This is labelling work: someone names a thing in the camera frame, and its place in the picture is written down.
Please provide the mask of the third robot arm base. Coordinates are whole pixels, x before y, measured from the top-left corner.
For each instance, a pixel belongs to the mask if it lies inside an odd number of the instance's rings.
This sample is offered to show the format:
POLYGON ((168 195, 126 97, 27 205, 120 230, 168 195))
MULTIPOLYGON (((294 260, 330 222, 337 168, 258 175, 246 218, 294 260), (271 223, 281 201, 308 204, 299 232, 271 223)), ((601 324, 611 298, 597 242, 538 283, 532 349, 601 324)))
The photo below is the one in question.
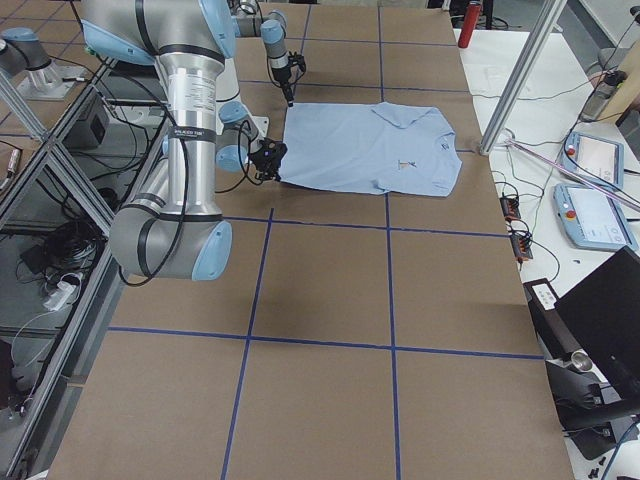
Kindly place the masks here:
POLYGON ((72 87, 65 74, 76 76, 75 68, 58 65, 46 52, 35 32, 14 27, 1 32, 1 72, 9 79, 23 72, 17 89, 28 100, 62 101, 72 87))

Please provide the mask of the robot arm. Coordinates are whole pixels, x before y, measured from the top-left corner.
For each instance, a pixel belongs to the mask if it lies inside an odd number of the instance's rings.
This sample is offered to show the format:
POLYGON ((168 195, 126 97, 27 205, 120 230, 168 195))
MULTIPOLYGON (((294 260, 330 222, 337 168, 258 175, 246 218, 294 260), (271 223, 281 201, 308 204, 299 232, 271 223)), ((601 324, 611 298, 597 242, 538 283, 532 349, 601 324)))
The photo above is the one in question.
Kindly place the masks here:
POLYGON ((234 32, 237 38, 260 38, 266 52, 271 83, 279 88, 287 106, 294 105, 296 80, 292 70, 306 72, 304 56, 286 46, 286 16, 277 10, 265 15, 258 1, 229 1, 234 32))
POLYGON ((109 247, 123 274, 214 280, 225 270, 232 227, 214 201, 217 168, 275 180, 287 147, 265 137, 239 101, 218 104, 243 21, 226 1, 87 1, 86 44, 155 67, 170 122, 166 156, 141 193, 120 208, 109 247))

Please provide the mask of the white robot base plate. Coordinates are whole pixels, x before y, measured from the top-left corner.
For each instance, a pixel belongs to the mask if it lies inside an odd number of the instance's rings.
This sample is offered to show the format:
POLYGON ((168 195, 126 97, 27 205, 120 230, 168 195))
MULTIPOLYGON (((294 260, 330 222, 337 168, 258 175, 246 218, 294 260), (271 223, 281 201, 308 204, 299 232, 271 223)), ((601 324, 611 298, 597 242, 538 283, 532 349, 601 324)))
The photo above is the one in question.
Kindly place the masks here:
POLYGON ((268 134, 270 120, 267 116, 255 116, 249 114, 251 123, 251 143, 264 139, 268 134))

